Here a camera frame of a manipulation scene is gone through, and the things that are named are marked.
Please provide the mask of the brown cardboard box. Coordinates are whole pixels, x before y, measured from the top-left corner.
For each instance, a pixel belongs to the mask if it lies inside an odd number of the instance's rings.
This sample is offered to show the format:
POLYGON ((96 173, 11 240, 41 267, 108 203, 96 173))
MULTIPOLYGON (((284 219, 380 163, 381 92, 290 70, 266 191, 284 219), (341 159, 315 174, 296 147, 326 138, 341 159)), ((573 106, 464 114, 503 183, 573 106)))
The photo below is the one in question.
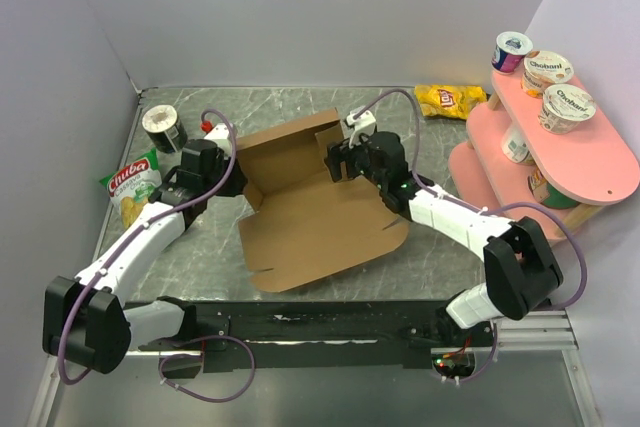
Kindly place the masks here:
POLYGON ((343 139, 329 109, 238 141, 237 163, 253 209, 239 233, 253 285, 284 292, 379 258, 407 239, 409 224, 366 179, 332 181, 326 147, 343 139))

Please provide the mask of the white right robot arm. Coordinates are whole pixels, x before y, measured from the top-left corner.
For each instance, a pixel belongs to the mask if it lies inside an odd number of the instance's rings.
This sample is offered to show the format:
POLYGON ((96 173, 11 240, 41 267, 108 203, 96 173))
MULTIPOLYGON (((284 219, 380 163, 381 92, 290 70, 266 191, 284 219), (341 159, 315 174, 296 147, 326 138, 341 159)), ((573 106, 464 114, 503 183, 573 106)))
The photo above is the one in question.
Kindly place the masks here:
POLYGON ((391 212, 429 227, 476 255, 484 282, 439 307, 431 322, 439 338, 456 346, 472 328, 499 317, 521 320, 563 282, 540 225, 530 217, 488 215, 413 172, 398 135, 375 132, 359 141, 331 142, 324 159, 333 181, 367 179, 391 212))

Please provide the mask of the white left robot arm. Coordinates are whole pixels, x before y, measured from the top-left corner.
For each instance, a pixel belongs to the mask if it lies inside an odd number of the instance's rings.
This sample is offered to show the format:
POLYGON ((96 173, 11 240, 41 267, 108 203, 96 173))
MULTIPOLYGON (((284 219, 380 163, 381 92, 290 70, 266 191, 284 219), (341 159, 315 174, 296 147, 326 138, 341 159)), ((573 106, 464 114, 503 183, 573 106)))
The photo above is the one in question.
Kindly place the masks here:
POLYGON ((51 281, 44 295, 42 344, 56 357, 64 384, 77 384, 90 372, 114 371, 132 348, 165 339, 185 349, 196 341, 193 304, 171 297, 141 307, 125 304, 156 258, 206 210, 211 197, 239 196, 246 184, 232 133, 191 140, 180 164, 123 235, 74 277, 51 281))

